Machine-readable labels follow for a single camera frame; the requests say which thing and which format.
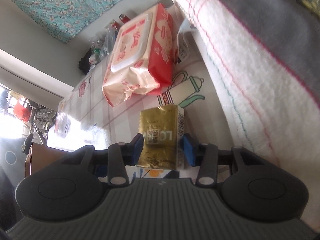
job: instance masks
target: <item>teal floral cloth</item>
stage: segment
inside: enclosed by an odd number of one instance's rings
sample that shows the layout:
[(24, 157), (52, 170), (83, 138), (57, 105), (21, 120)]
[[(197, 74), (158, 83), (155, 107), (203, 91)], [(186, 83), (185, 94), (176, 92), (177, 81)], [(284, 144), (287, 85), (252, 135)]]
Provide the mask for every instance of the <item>teal floral cloth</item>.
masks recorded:
[(68, 42), (121, 0), (12, 1), (51, 36)]

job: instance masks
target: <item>green teapot drawing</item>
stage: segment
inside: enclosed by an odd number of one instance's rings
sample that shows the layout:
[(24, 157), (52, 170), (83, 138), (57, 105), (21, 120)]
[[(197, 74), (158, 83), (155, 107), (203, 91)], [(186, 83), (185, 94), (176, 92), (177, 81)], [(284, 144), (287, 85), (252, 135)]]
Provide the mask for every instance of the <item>green teapot drawing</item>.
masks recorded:
[[(183, 79), (180, 83), (175, 84), (175, 80), (183, 75)], [(168, 90), (158, 96), (159, 105), (179, 105), (182, 108), (190, 105), (198, 99), (204, 100), (203, 95), (196, 93), (200, 92), (203, 78), (189, 76), (186, 71), (179, 72), (172, 80), (172, 85)]]

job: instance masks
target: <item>clothes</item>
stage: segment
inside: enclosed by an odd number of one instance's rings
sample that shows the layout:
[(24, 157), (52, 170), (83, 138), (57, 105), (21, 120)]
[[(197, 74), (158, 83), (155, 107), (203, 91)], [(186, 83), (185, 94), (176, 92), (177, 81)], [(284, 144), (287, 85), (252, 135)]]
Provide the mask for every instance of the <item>clothes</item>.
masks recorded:
[(79, 69), (82, 70), (84, 74), (87, 74), (90, 70), (90, 64), (89, 64), (89, 58), (92, 54), (91, 48), (88, 50), (88, 52), (82, 57), (79, 61)]
[(0, 109), (6, 109), (7, 108), (7, 105), (8, 105), (8, 100), (7, 100), (7, 97), (9, 96), (8, 95), (8, 90), (5, 89), (2, 91), (1, 95), (0, 95)]
[(12, 0), (56, 39), (68, 42), (121, 0)]

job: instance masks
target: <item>table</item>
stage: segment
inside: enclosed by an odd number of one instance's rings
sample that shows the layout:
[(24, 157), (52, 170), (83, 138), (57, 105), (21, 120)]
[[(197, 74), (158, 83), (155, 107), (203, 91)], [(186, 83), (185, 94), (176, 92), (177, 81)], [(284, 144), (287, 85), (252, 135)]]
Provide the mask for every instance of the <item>table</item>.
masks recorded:
[[(107, 69), (104, 59), (60, 102), (52, 146), (74, 151), (88, 144), (106, 149), (116, 142), (130, 142), (138, 132), (141, 110), (173, 102), (185, 110), (185, 132), (199, 142), (230, 149), (233, 141), (206, 65), (191, 35), (187, 42), (189, 56), (175, 66), (173, 84), (167, 91), (160, 96), (133, 95), (115, 107), (108, 104), (101, 89)], [(148, 171), (141, 170), (128, 167), (127, 172), (130, 177), (135, 172), (144, 176)], [(197, 171), (186, 166), (180, 176), (195, 179)], [(162, 177), (166, 173), (156, 174)]]

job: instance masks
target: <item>wet wipes lid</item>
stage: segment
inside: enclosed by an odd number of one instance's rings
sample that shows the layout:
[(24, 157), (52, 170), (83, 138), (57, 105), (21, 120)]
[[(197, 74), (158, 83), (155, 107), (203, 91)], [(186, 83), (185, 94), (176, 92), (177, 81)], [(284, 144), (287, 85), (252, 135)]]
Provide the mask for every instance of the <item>wet wipes lid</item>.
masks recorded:
[(142, 14), (122, 26), (115, 44), (111, 71), (117, 72), (137, 62), (145, 53), (153, 14)]

